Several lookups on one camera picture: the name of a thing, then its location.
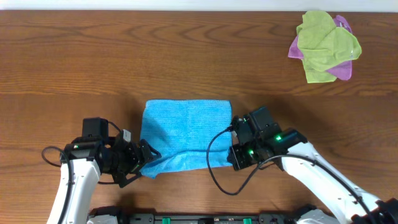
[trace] green cloth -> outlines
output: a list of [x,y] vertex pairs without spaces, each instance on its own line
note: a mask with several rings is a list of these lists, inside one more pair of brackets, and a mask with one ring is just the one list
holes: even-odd
[[336,77],[326,70],[358,59],[362,53],[356,37],[343,27],[337,27],[325,11],[306,12],[303,23],[297,27],[297,35],[308,83],[335,81]]

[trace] wooden tabletop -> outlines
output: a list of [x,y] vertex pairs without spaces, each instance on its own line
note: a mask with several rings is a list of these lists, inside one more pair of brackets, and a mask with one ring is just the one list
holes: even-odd
[[[287,58],[302,14],[1,12],[0,223],[47,221],[60,171],[42,160],[45,146],[63,148],[93,116],[131,129],[137,140],[145,102],[158,98],[230,100],[240,116],[266,105],[354,183],[383,200],[398,197],[398,14],[341,13],[363,53],[352,79],[321,84],[307,84],[302,63]],[[235,190],[250,171],[215,175]],[[257,213],[306,203],[325,208],[271,167],[234,197],[202,169],[143,177],[123,189],[99,185],[90,208]]]

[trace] wooden table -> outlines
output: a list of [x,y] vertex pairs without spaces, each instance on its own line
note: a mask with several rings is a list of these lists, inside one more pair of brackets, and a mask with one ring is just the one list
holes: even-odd
[[[267,105],[283,128],[304,133],[353,182],[383,200],[397,197],[398,14],[341,13],[363,54],[351,80],[323,84],[307,84],[301,62],[287,58],[302,14],[1,12],[0,223],[46,222],[60,171],[41,159],[43,147],[64,147],[92,116],[131,129],[137,140],[145,102],[156,98],[230,100],[238,115]],[[228,190],[249,172],[215,169]],[[90,207],[257,213],[306,203],[325,208],[273,167],[235,197],[203,169],[123,189],[99,185]]]

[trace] blue cloth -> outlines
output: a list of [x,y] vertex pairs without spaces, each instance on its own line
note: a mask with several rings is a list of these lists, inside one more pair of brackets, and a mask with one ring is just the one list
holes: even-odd
[[[146,164],[141,172],[155,178],[163,172],[206,168],[206,150],[216,134],[226,129],[232,116],[225,100],[149,100],[142,116],[141,139],[162,158]],[[231,166],[227,162],[232,145],[230,133],[222,134],[210,149],[211,167]]]

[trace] purple cloth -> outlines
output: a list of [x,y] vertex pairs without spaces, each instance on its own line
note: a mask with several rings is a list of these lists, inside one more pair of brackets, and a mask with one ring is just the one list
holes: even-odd
[[[344,27],[348,32],[353,33],[351,27],[349,26],[347,20],[343,16],[337,15],[333,21],[335,22],[336,26]],[[297,42],[299,41],[299,37],[293,40],[292,45],[290,46],[288,57],[290,58],[298,58],[303,59],[304,55],[301,53],[299,47],[297,46]],[[351,78],[353,72],[353,62],[351,60],[343,62],[333,68],[327,70],[328,73],[336,76],[341,80],[349,80]]]

